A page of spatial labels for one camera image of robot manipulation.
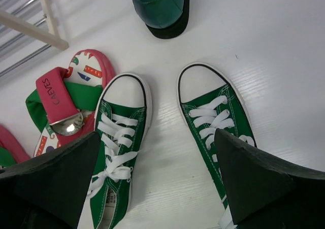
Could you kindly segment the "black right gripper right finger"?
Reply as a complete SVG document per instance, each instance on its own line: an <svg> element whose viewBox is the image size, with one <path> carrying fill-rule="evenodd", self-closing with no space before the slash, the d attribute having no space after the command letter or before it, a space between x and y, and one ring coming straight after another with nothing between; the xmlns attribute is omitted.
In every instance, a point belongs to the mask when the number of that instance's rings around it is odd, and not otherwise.
<svg viewBox="0 0 325 229"><path fill-rule="evenodd" d="M324 228L324 172L285 161L217 129L228 206L221 228Z"/></svg>

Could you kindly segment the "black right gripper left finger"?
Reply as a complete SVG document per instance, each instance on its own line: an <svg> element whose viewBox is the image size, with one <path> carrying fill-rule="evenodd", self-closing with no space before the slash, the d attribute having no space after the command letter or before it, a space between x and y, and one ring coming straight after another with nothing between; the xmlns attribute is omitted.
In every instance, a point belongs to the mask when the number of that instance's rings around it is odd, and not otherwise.
<svg viewBox="0 0 325 229"><path fill-rule="evenodd" d="M1 169L1 228L77 228L99 148L92 132Z"/></svg>

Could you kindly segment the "pink green sandal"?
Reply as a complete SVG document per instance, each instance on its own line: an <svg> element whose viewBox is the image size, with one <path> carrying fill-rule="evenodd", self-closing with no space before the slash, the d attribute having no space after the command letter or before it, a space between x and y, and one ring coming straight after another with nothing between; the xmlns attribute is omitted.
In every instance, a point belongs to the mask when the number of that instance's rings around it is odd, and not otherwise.
<svg viewBox="0 0 325 229"><path fill-rule="evenodd" d="M97 103L114 77L108 57L95 49L78 51L68 68L55 67L39 77L25 101L41 133L34 156L92 132Z"/></svg>
<svg viewBox="0 0 325 229"><path fill-rule="evenodd" d="M31 159L12 133L1 125L1 168Z"/></svg>

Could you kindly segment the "green canvas sneaker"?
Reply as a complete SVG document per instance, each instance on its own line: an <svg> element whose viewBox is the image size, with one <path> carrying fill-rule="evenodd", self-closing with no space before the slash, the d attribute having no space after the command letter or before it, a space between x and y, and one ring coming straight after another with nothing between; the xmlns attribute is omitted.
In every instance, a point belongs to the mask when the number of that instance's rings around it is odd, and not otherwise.
<svg viewBox="0 0 325 229"><path fill-rule="evenodd" d="M216 155L214 135L224 129L256 146L250 118L236 87L217 69L205 63L191 63L178 77L178 104L205 165L212 177L225 212L220 228L238 228L233 223Z"/></svg>
<svg viewBox="0 0 325 229"><path fill-rule="evenodd" d="M100 149L86 196L92 228L114 228L125 216L151 117L150 88L139 75L119 74L103 90L94 119Z"/></svg>

